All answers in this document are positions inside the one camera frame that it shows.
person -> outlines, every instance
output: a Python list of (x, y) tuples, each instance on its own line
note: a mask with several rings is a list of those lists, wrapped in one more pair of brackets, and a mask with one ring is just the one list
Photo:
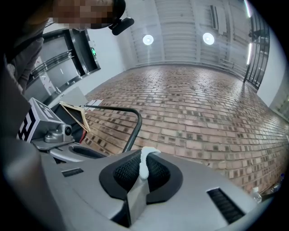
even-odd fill
[(45, 0), (25, 21), (10, 50), (7, 69), (23, 94), (29, 75), (43, 46), (43, 31), (49, 20), (84, 30), (107, 27), (121, 17), (124, 0)]

black mesh grille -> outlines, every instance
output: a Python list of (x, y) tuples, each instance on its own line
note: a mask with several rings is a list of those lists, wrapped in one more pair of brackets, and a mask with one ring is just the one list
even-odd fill
[(244, 216), (244, 213), (221, 189), (213, 189), (207, 193), (229, 224)]
[(73, 175), (76, 175), (76, 174), (79, 174), (82, 172), (83, 172), (83, 170), (81, 168), (75, 168), (75, 169), (71, 169), (68, 171), (63, 171), (62, 174), (64, 177), (68, 177), (68, 176), (73, 176)]
[(163, 186), (170, 178), (170, 172), (166, 166), (155, 161), (149, 154), (146, 158), (146, 164), (149, 169), (149, 191), (153, 192), (159, 187)]
[(130, 191), (135, 184), (140, 172), (140, 153), (126, 163), (120, 165), (113, 172), (113, 177), (116, 182), (127, 192)]

clear water bottle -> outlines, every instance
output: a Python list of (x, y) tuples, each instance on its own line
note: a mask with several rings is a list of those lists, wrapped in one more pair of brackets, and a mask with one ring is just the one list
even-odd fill
[(251, 192), (251, 196), (254, 198), (254, 200), (259, 204), (262, 202), (262, 197), (261, 195), (258, 193), (259, 191), (259, 187), (254, 187), (252, 189), (252, 192)]

white bottle cap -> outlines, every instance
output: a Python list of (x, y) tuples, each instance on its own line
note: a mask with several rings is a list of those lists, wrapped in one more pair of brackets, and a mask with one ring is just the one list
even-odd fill
[(254, 187), (254, 188), (252, 188), (252, 192), (253, 193), (257, 193), (259, 191), (259, 187)]

